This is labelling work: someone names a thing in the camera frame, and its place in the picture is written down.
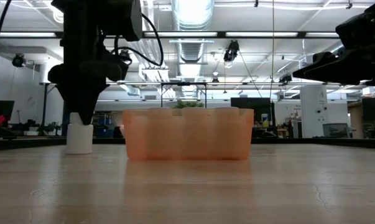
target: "white cylinder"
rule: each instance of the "white cylinder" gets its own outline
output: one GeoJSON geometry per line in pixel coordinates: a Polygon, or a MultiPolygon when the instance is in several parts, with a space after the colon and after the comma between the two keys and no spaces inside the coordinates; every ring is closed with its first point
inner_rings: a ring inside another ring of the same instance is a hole
{"type": "Polygon", "coordinates": [[[71,155],[91,154],[92,141],[93,125],[83,125],[80,115],[71,113],[65,153],[71,155]]]}

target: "ceiling duct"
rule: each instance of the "ceiling duct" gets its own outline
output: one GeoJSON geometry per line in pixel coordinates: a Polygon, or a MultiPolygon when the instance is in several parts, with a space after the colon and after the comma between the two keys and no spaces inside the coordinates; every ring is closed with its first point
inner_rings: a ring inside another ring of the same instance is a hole
{"type": "MultiPolygon", "coordinates": [[[[208,30],[211,25],[213,8],[214,0],[172,0],[175,30],[208,30]]],[[[204,51],[204,43],[184,42],[178,44],[179,72],[182,76],[194,79],[199,76],[204,51]]],[[[183,87],[182,91],[185,91],[185,96],[194,95],[194,92],[189,87],[183,87]]]]}

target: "orange plastic container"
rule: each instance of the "orange plastic container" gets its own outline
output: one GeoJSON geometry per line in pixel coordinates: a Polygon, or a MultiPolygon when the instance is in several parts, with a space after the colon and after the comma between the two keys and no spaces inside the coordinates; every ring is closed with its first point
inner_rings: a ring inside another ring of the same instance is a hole
{"type": "Polygon", "coordinates": [[[247,159],[254,111],[238,108],[124,110],[132,160],[247,159]]]}

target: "ceiling light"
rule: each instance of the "ceiling light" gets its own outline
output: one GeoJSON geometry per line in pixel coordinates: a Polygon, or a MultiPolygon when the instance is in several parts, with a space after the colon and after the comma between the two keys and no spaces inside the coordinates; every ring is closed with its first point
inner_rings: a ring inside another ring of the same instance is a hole
{"type": "Polygon", "coordinates": [[[213,40],[169,40],[170,44],[213,44],[213,40]]]}
{"type": "Polygon", "coordinates": [[[0,37],[37,38],[37,37],[56,37],[56,35],[53,32],[1,32],[0,37]]]}
{"type": "Polygon", "coordinates": [[[299,93],[296,93],[296,94],[294,94],[294,95],[292,95],[292,96],[286,96],[286,98],[293,98],[293,97],[295,97],[295,96],[297,96],[297,95],[299,95],[300,94],[300,92],[299,93]]]}
{"type": "MultiPolygon", "coordinates": [[[[298,32],[275,32],[274,37],[296,37],[298,32]]],[[[227,32],[227,37],[272,37],[273,32],[227,32]]]]}
{"type": "Polygon", "coordinates": [[[222,83],[224,85],[242,85],[244,83],[222,83]]]}
{"type": "MultiPolygon", "coordinates": [[[[159,37],[216,37],[218,35],[217,32],[158,32],[159,37]]],[[[144,33],[145,37],[155,37],[154,32],[146,32],[144,33]]]]}
{"type": "Polygon", "coordinates": [[[337,37],[339,35],[336,32],[308,32],[306,37],[337,37]]]}
{"type": "Polygon", "coordinates": [[[133,82],[119,82],[120,85],[161,85],[161,83],[156,82],[140,82],[140,83],[133,83],[133,82]]]}
{"type": "Polygon", "coordinates": [[[339,49],[341,49],[342,47],[344,47],[343,44],[335,47],[333,50],[331,50],[331,53],[335,53],[335,52],[339,51],[339,49]]]}

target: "wooden table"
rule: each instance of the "wooden table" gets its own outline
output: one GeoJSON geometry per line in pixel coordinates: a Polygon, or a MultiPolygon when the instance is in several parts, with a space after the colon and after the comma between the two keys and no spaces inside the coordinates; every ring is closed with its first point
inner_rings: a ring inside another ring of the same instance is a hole
{"type": "Polygon", "coordinates": [[[252,145],[248,161],[129,161],[124,146],[0,151],[0,223],[375,223],[375,149],[252,145]]]}

